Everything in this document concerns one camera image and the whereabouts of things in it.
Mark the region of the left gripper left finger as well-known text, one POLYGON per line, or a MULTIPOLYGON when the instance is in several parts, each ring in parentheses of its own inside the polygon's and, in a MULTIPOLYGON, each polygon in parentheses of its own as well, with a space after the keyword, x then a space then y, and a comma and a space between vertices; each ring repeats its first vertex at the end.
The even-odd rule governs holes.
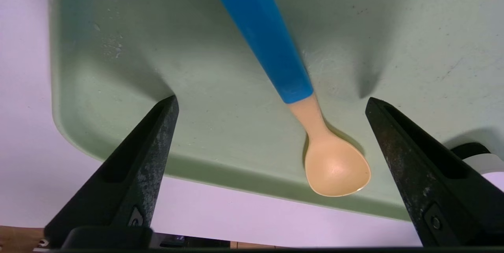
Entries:
POLYGON ((176 96, 159 101, 45 226, 51 246, 148 246, 178 120, 176 96))

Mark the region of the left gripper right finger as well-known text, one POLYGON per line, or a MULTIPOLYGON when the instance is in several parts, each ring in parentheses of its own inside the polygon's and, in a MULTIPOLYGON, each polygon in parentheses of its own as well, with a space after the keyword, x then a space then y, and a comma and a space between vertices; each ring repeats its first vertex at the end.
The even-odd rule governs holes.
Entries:
POLYGON ((503 192, 391 104, 365 114, 425 247, 503 247, 503 192))

